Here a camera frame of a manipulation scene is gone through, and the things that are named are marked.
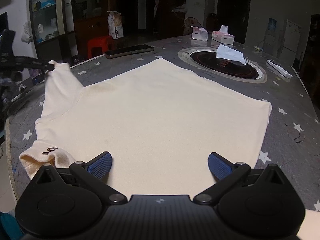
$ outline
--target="table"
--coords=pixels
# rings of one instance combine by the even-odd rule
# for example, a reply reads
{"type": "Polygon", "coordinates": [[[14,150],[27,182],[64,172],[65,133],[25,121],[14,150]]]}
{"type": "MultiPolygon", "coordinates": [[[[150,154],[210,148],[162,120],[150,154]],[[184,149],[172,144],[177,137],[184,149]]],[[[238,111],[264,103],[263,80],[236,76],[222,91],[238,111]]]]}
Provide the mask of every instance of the table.
{"type": "MultiPolygon", "coordinates": [[[[266,161],[264,163],[258,159],[255,167],[265,168],[269,163],[278,164],[293,184],[305,207],[315,210],[314,204],[320,197],[318,182],[320,178],[320,125],[312,102],[291,67],[285,67],[283,64],[293,77],[290,80],[282,79],[279,73],[266,65],[267,59],[279,62],[278,59],[242,44],[235,44],[234,49],[243,52],[244,57],[258,64],[267,74],[265,83],[240,82],[199,69],[179,58],[178,52],[182,49],[199,47],[199,45],[217,48],[219,43],[212,41],[210,37],[208,42],[202,43],[192,40],[188,35],[154,41],[148,45],[153,46],[154,51],[110,60],[100,56],[74,66],[71,71],[84,86],[87,86],[110,79],[162,56],[179,67],[192,70],[201,77],[218,82],[239,93],[258,100],[270,101],[273,109],[261,149],[262,156],[268,153],[270,161],[264,159],[266,161]],[[86,71],[86,74],[79,75],[81,71],[86,71]],[[300,125],[303,129],[301,133],[294,128],[293,123],[300,125]]],[[[40,84],[13,103],[6,122],[9,172],[17,198],[21,196],[29,182],[19,161],[19,155],[36,140],[34,123],[41,116],[43,101],[44,84],[40,84]],[[32,133],[29,140],[23,140],[23,134],[29,130],[32,133]]]]}

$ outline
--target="glass display cabinet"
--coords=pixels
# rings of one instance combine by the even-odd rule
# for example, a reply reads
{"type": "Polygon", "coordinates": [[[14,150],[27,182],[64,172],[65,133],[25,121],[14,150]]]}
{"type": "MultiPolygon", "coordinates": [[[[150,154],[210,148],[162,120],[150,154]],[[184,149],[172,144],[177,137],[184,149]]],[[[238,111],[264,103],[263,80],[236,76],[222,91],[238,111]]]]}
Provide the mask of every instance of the glass display cabinet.
{"type": "Polygon", "coordinates": [[[29,6],[38,58],[70,63],[64,0],[29,0],[29,6]]]}

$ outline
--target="paper bag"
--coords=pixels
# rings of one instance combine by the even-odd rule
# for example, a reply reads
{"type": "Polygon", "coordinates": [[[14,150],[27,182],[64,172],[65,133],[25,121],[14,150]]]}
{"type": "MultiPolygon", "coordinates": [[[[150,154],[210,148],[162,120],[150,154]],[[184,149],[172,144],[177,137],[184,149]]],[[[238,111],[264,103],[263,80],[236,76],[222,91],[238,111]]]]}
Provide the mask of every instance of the paper bag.
{"type": "Polygon", "coordinates": [[[108,13],[109,35],[111,35],[114,40],[123,37],[121,13],[117,11],[108,11],[108,13]]]}

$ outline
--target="tissue box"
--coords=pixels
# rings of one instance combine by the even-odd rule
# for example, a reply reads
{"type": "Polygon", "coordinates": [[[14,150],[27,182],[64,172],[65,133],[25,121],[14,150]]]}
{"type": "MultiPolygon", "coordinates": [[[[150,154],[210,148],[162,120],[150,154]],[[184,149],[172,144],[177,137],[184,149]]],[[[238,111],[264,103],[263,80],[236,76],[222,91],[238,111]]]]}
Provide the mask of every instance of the tissue box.
{"type": "Polygon", "coordinates": [[[235,37],[228,34],[228,26],[222,25],[219,31],[212,31],[212,39],[223,44],[233,45],[235,37]]]}
{"type": "Polygon", "coordinates": [[[199,41],[208,40],[208,32],[204,28],[192,27],[192,36],[191,38],[199,41]]]}
{"type": "Polygon", "coordinates": [[[213,31],[212,39],[214,39],[215,41],[221,42],[223,44],[233,45],[235,37],[231,34],[222,33],[220,31],[213,31]]]}

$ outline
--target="refrigerator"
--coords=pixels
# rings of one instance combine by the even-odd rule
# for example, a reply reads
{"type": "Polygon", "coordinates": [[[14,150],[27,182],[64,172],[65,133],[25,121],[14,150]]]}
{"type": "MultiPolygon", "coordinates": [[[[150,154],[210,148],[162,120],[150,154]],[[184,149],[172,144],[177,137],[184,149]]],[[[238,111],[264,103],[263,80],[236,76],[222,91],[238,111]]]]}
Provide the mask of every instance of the refrigerator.
{"type": "Polygon", "coordinates": [[[290,20],[284,22],[282,52],[279,59],[290,66],[293,65],[301,36],[301,27],[290,20]]]}

